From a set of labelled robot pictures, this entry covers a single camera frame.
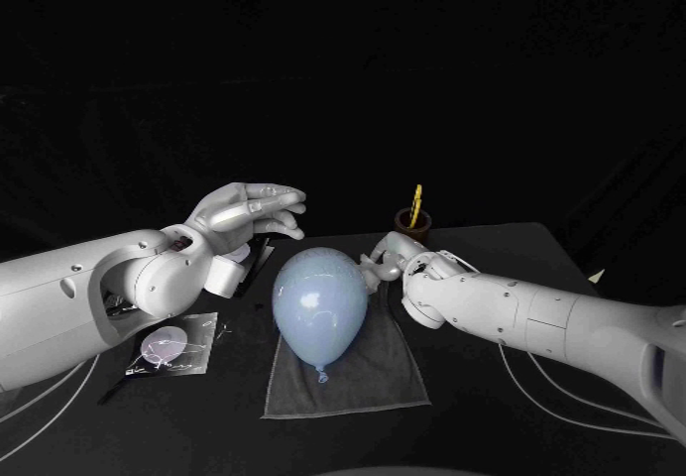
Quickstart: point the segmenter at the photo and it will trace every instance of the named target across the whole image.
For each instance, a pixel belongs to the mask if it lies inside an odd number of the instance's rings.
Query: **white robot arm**
[[[376,264],[383,254],[383,264]],[[564,362],[613,382],[686,444],[686,306],[654,307],[471,272],[392,232],[360,268],[369,292],[404,276],[414,320]]]
[[[304,198],[282,185],[231,183],[183,224],[1,263],[0,393],[59,374],[179,315],[203,289],[231,298],[245,273],[231,253],[254,233],[303,238],[290,212],[304,212]],[[108,316],[105,290],[135,311]]]

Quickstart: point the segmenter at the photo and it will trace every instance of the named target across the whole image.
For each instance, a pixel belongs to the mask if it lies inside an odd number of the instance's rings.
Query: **cup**
[[[411,220],[412,220],[411,209],[404,208],[396,213],[396,224],[393,229],[404,235],[408,235],[415,241],[419,241],[419,243],[424,244],[427,241],[427,237],[429,235],[431,215],[424,210],[419,210],[418,222],[415,223],[415,228],[409,227]]]

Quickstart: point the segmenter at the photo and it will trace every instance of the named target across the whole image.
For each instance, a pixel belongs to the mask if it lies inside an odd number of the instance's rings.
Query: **dark table surface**
[[[415,324],[401,305],[398,282],[389,300],[432,405],[326,418],[259,419],[278,337],[270,310],[278,269],[294,253],[316,246],[357,260],[382,237],[274,241],[245,297],[222,299],[203,292],[187,311],[218,311],[218,327],[225,324],[232,330],[215,345],[208,374],[137,380],[102,407],[95,402],[120,379],[133,341],[102,353],[72,406],[0,463],[0,474],[314,475],[378,465],[451,467],[489,475],[683,474],[686,448],[676,441],[585,429],[545,414],[510,380],[497,346],[448,325],[431,330]],[[539,224],[432,230],[428,247],[451,251],[483,273],[595,294]],[[546,382],[526,353],[506,349],[506,355],[525,388],[561,415],[627,429],[657,429],[579,404]],[[646,415],[602,379],[540,360],[581,397]],[[50,420],[88,366],[30,411],[0,424],[0,457]]]

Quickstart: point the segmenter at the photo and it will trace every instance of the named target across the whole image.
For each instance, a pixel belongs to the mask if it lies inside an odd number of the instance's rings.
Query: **gray towel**
[[[314,367],[278,338],[262,418],[331,417],[431,405],[418,364],[393,321],[388,283],[369,296],[357,336],[340,358],[326,366],[319,383]]]

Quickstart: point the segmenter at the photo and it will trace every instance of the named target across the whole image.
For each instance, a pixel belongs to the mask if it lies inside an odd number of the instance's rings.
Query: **light blue balloon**
[[[343,355],[368,311],[365,278],[347,255],[331,248],[294,255],[275,277],[271,306],[281,336],[324,383],[324,366]]]

